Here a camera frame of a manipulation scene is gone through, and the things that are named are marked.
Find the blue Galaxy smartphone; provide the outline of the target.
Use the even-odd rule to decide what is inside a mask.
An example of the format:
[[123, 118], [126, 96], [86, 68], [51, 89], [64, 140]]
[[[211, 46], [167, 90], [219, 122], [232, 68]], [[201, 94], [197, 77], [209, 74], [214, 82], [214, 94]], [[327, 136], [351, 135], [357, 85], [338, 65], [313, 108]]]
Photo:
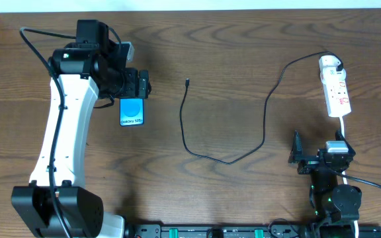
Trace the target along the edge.
[[120, 125], [138, 126], [144, 123], [143, 99], [120, 99]]

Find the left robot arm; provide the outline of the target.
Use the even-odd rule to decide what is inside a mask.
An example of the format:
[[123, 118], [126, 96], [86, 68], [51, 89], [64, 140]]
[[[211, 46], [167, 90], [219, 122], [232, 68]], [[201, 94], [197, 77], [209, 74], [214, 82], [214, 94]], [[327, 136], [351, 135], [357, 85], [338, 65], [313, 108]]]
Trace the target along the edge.
[[69, 43], [43, 59], [51, 103], [42, 149], [26, 186], [11, 203], [36, 237], [134, 237], [133, 226], [106, 212], [85, 188], [84, 156], [92, 111], [99, 99], [120, 101], [122, 126], [144, 121], [151, 93], [146, 70], [128, 67], [134, 47], [99, 20], [79, 20]]

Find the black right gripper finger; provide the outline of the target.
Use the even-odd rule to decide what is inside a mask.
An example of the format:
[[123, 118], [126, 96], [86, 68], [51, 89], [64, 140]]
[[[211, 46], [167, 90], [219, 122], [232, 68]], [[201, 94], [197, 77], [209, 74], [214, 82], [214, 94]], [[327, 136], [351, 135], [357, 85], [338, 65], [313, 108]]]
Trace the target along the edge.
[[299, 133], [295, 130], [293, 135], [292, 149], [290, 151], [290, 159], [302, 156], [302, 142]]
[[345, 139], [345, 136], [342, 134], [341, 130], [337, 130], [335, 133], [335, 140], [344, 143], [348, 149], [349, 154], [355, 154], [355, 150], [351, 147], [348, 141]]

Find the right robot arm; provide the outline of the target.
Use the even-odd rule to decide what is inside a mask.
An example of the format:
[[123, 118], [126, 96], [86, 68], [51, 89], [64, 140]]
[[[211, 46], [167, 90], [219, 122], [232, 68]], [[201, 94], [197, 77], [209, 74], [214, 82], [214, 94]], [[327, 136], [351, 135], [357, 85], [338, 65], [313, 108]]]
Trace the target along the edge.
[[294, 132], [288, 162], [297, 164], [300, 175], [311, 179], [310, 204], [316, 211], [316, 220], [306, 225], [301, 237], [354, 237], [354, 222], [359, 219], [362, 192], [360, 188], [338, 183], [337, 177], [349, 168], [354, 149], [340, 131], [335, 140], [327, 141], [316, 155], [305, 155], [300, 134]]

